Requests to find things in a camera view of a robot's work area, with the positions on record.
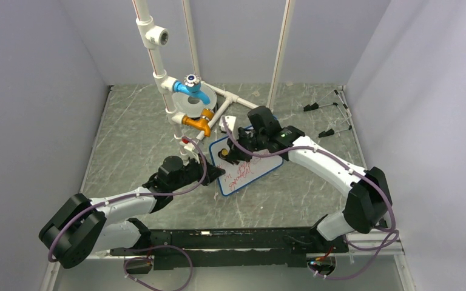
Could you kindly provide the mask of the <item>blue framed whiteboard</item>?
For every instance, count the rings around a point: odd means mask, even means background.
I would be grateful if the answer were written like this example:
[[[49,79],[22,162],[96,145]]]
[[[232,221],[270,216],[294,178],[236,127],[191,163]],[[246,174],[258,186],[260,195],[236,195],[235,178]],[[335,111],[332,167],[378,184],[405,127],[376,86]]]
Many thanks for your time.
[[[218,155],[220,150],[227,147],[227,138],[224,136],[209,146],[213,165],[225,171],[225,174],[218,179],[218,187],[222,196],[229,196],[247,187],[283,164],[283,159],[279,156],[252,157],[249,162],[241,161],[235,165],[230,164],[220,159]]]

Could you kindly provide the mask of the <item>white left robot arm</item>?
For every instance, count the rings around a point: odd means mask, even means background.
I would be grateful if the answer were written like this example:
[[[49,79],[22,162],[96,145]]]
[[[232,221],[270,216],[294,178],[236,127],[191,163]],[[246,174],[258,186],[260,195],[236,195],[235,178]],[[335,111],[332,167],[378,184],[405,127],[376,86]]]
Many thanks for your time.
[[[207,186],[224,174],[224,169],[206,159],[184,163],[169,156],[134,190],[105,198],[72,195],[39,231],[38,238],[48,248],[48,260],[65,269],[95,252],[118,247],[143,254],[150,246],[150,230],[138,215],[165,208],[183,187]]]

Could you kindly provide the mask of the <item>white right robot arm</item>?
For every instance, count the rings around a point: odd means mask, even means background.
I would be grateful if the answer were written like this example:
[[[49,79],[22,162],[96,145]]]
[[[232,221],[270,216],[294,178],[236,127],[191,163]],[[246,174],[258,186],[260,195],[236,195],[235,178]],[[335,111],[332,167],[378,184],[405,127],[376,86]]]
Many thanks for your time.
[[[319,146],[302,130],[282,127],[270,109],[258,106],[248,112],[252,127],[236,127],[230,116],[222,117],[221,131],[228,136],[227,149],[219,156],[230,164],[253,157],[279,156],[298,164],[333,185],[345,198],[343,210],[326,215],[310,235],[313,249],[324,252],[334,239],[351,232],[370,233],[393,205],[387,177],[378,167],[365,169]]]

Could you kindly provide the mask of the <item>orange brass faucet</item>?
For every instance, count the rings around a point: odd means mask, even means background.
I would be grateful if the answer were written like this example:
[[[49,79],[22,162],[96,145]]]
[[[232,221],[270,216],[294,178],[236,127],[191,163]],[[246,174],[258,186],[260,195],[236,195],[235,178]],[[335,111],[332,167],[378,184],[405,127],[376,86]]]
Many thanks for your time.
[[[205,137],[210,137],[211,135],[211,126],[209,123],[214,117],[214,112],[211,109],[203,109],[201,112],[201,115],[198,119],[194,120],[187,115],[185,115],[181,123],[183,125],[188,125],[190,127],[193,127],[197,130],[201,130],[204,133]]]

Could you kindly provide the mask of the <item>clear round plate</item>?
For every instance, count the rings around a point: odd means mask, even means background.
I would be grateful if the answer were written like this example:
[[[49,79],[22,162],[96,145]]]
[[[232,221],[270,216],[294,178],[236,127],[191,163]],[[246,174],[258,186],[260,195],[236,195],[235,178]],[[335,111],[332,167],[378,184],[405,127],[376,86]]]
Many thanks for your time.
[[[215,113],[218,109],[217,94],[208,85],[203,85],[201,91],[209,97],[209,104],[204,104],[199,98],[184,93],[173,93],[172,99],[176,109],[192,119],[198,119],[203,109],[210,109]]]

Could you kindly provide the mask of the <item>blue faucet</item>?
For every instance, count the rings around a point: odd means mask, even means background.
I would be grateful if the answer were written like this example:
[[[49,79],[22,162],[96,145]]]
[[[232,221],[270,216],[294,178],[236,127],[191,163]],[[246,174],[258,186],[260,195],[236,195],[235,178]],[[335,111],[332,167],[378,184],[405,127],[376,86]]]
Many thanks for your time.
[[[188,74],[183,82],[175,81],[172,85],[175,93],[184,93],[190,97],[199,99],[203,104],[208,105],[211,100],[201,89],[201,78],[196,74]]]

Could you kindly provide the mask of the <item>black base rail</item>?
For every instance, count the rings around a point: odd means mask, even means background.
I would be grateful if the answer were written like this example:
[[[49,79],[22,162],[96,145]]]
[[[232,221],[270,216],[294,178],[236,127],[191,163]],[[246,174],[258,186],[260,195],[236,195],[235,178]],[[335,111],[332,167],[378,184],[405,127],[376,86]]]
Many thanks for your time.
[[[327,241],[310,227],[241,229],[152,229],[150,238],[112,256],[149,255],[155,270],[187,267],[306,267],[315,256],[347,253],[342,237]]]

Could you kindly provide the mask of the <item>white PVC pipe frame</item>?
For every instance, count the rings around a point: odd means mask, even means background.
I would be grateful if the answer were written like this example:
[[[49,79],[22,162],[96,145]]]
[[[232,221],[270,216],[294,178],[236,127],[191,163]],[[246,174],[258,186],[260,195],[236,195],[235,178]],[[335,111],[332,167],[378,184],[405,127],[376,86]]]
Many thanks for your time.
[[[172,99],[172,94],[175,93],[172,91],[172,85],[175,81],[180,80],[173,78],[167,74],[160,54],[160,48],[165,46],[168,42],[168,30],[155,24],[154,19],[149,11],[147,1],[134,1],[133,7],[136,15],[135,22],[137,24],[143,45],[145,46],[149,55],[150,63],[152,65],[155,84],[165,104],[167,120],[174,130],[174,138],[176,142],[178,142],[180,154],[182,156],[186,156],[183,146],[180,145],[180,141],[183,137],[181,128],[182,126],[184,126],[181,123],[181,120],[186,114],[179,112],[176,109]],[[191,74],[196,74],[200,77],[197,50],[195,46],[196,42],[194,36],[194,27],[189,1],[183,1],[183,10],[187,36],[191,48],[191,60],[194,68],[194,72]],[[214,113],[214,117],[209,123],[211,129],[216,123],[218,123],[218,120],[221,118],[221,116],[224,115],[226,109],[233,103],[240,104],[249,109],[254,109],[257,107],[256,104],[247,101],[246,99],[241,98],[234,93],[210,85],[201,79],[201,86],[203,85],[208,85],[217,94],[218,109]],[[201,130],[199,130],[199,134],[195,139],[196,142],[200,142],[204,138],[207,137],[205,137],[204,133]]]

